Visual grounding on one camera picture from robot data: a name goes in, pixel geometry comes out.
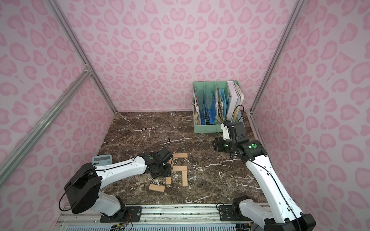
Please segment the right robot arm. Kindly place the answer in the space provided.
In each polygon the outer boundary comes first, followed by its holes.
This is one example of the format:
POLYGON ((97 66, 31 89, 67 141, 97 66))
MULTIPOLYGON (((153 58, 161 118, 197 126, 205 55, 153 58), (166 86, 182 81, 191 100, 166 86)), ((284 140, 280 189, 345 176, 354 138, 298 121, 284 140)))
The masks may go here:
POLYGON ((242 122, 225 121, 221 129, 222 137, 215 138, 213 143, 215 151, 241 159, 257 180, 270 207, 267 210, 246 196, 238 197, 231 205, 234 218, 249 218, 265 231, 312 231, 315 219, 305 214, 286 191, 261 142, 248 138, 242 122))

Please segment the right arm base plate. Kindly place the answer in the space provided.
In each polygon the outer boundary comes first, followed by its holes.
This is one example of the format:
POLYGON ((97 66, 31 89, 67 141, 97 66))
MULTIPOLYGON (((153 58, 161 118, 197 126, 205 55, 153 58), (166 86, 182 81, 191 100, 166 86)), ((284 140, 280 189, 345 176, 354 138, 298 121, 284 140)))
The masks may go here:
POLYGON ((235 203, 231 205, 225 205, 224 203, 218 203, 216 209, 219 212, 220 221, 240 221, 242 215, 235 203))

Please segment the wooden block angled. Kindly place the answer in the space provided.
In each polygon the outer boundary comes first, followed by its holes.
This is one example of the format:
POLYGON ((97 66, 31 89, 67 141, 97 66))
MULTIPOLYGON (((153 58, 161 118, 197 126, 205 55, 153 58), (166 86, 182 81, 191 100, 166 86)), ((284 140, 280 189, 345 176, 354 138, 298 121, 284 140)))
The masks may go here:
POLYGON ((182 185, 184 187, 188 186, 188 172, 187 171, 182 171, 182 185))

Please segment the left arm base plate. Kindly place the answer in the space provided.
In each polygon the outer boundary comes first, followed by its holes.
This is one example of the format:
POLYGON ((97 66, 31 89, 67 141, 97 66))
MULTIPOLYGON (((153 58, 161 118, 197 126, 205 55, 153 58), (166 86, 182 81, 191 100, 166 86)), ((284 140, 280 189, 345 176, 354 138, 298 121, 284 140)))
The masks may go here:
POLYGON ((102 214, 100 218, 101 223, 126 223, 126 222, 139 222, 142 214, 142 207, 128 206, 120 209, 115 215, 108 216, 102 214))

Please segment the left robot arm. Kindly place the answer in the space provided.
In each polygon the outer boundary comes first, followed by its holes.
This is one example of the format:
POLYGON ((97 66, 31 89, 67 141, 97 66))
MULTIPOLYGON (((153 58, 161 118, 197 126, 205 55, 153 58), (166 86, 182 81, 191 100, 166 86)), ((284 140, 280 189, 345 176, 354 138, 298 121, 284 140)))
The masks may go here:
POLYGON ((150 174, 153 179, 169 177, 172 171, 169 161, 172 158, 173 154, 164 147, 156 153, 139 154, 115 164, 84 164, 64 186, 64 195, 68 199, 70 210, 73 214, 93 210, 110 220, 123 221, 129 213, 123 200, 101 190, 136 175, 150 174))

